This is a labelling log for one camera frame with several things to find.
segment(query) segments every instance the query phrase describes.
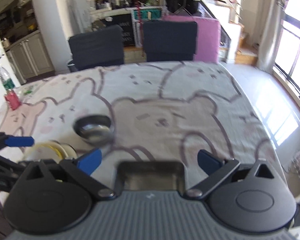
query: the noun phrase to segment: red can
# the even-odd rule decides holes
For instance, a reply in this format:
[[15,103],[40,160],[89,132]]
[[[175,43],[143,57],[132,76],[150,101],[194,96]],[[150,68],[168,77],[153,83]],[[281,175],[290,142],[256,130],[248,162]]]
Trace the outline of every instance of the red can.
[[19,100],[17,94],[13,90],[7,92],[4,95],[4,98],[6,99],[12,111],[16,110],[19,106],[21,106],[21,101]]

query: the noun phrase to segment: screw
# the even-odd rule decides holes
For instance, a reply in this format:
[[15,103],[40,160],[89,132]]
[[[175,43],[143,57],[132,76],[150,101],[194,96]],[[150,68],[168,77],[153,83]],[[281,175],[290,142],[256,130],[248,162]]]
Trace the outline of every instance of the screw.
[[189,189],[186,192],[187,196],[190,198],[198,198],[202,196],[202,191],[196,188]]
[[109,188],[104,188],[104,189],[99,190],[98,195],[100,197],[113,197],[114,192],[112,190],[110,190]]

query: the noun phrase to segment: dining table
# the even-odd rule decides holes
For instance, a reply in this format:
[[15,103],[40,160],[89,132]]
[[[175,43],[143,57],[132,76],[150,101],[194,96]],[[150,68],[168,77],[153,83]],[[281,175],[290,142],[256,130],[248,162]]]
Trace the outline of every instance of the dining table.
[[[184,164],[186,188],[207,177],[197,154],[205,149],[221,159],[254,163],[266,159],[285,180],[271,140],[246,94],[221,64],[146,62],[62,74],[16,90],[22,105],[0,109],[0,132],[68,144],[78,155],[92,146],[73,130],[78,118],[102,114],[114,128],[101,149],[92,177],[113,187],[117,165],[125,160],[173,160]],[[0,155],[14,162],[24,148]]]

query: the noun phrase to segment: staircase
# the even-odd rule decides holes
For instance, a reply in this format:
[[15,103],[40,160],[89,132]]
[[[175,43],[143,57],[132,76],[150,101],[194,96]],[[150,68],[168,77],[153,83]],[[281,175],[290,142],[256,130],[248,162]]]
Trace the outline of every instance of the staircase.
[[[256,64],[256,50],[246,43],[247,35],[243,31],[244,26],[239,23],[242,0],[201,0],[200,6],[204,7],[209,14],[219,20],[222,26],[221,44],[219,48],[219,60],[227,63]],[[229,44],[224,44],[222,35],[226,33]]]

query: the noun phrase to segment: black chair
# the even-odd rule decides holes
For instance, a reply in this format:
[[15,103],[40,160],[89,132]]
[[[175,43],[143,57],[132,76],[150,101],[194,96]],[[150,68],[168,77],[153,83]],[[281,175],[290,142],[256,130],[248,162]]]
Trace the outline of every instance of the black chair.
[[145,22],[143,48],[147,62],[193,60],[197,31],[196,22]]
[[69,45],[77,70],[124,64],[122,28],[119,25],[72,36]]

